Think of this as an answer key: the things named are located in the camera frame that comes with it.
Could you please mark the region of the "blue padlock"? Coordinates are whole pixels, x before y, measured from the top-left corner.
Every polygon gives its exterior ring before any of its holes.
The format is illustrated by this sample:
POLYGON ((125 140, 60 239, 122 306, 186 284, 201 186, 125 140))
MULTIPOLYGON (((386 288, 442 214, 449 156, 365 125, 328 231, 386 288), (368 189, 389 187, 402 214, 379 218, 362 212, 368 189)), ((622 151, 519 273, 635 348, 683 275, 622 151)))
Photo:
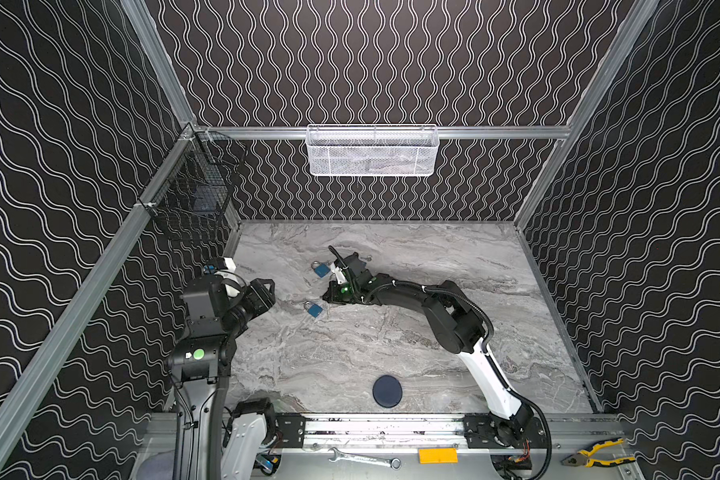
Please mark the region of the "blue padlock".
POLYGON ((332 272, 331 267, 328 264, 320 261, 313 262, 311 264, 311 268, 313 272, 320 278, 323 278, 332 272))
POLYGON ((313 318, 318 318, 324 312, 322 306, 311 301, 305 301, 303 306, 305 311, 313 318))

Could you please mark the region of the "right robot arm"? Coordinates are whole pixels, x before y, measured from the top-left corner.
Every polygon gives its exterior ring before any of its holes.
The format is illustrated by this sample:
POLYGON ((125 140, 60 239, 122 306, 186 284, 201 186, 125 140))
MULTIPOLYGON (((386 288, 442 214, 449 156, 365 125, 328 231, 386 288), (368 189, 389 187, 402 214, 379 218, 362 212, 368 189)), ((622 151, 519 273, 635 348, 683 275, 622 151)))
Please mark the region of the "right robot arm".
POLYGON ((504 447, 550 448, 543 411, 516 391, 489 340, 495 330, 483 309, 451 280, 419 284, 373 273, 359 255, 341 256, 326 268, 332 275, 322 299, 335 305, 395 306, 423 315, 435 340, 456 355, 478 385, 489 412, 488 439, 504 447))

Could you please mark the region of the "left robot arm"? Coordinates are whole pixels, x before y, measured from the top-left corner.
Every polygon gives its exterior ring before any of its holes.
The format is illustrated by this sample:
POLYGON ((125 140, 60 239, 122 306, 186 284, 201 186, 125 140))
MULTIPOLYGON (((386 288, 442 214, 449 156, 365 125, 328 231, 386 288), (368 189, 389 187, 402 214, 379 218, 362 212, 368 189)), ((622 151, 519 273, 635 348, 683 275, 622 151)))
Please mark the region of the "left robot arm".
POLYGON ((261 447, 275 437, 268 400, 235 408, 223 421, 237 338, 276 302, 271 279, 233 274, 192 280, 182 294, 188 317, 167 360, 179 412, 174 479, 249 479, 261 447))

